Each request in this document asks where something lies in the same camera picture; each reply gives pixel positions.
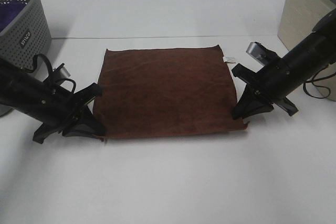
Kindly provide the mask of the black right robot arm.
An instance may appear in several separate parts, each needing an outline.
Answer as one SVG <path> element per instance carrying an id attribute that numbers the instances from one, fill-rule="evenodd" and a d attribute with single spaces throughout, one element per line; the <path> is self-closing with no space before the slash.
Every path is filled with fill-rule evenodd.
<path id="1" fill-rule="evenodd" d="M 287 95 L 335 63 L 335 10 L 326 14 L 312 32 L 283 57 L 259 42 L 251 42 L 246 52 L 263 67 L 258 72 L 241 64 L 232 69 L 234 77 L 246 83 L 232 110 L 233 119 L 270 112 L 274 104 L 292 116 L 298 109 Z"/>

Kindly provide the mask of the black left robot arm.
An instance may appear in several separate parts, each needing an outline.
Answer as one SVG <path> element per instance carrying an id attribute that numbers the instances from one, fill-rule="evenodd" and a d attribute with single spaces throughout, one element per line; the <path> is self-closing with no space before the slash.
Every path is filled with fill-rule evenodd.
<path id="1" fill-rule="evenodd" d="M 33 56 L 33 67 L 19 68 L 1 60 L 1 104 L 28 115 L 42 124 L 33 141 L 42 144 L 51 134 L 82 136 L 102 140 L 106 127 L 92 114 L 88 104 L 102 96 L 92 83 L 76 91 L 64 65 L 52 68 L 43 54 Z"/>

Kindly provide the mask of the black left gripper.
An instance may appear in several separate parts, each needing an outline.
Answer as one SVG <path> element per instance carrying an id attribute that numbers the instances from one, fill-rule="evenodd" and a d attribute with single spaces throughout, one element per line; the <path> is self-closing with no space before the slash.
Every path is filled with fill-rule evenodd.
<path id="1" fill-rule="evenodd" d="M 102 96 L 102 88 L 96 83 L 61 97 L 53 104 L 45 104 L 39 111 L 42 125 L 35 131 L 33 141 L 42 144 L 53 133 L 61 133 L 64 137 L 89 137 L 104 140 L 106 127 L 97 120 L 88 104 L 96 97 Z"/>

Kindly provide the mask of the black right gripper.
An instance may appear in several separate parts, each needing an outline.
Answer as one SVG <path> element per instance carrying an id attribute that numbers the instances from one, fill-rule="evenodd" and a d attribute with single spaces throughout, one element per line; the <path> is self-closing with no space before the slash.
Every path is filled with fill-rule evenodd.
<path id="1" fill-rule="evenodd" d="M 232 73 L 246 83 L 240 100 L 232 110 L 233 118 L 248 118 L 271 112 L 276 104 L 290 116 L 297 107 L 286 96 L 299 86 L 297 60 L 278 59 L 258 72 L 237 64 Z"/>

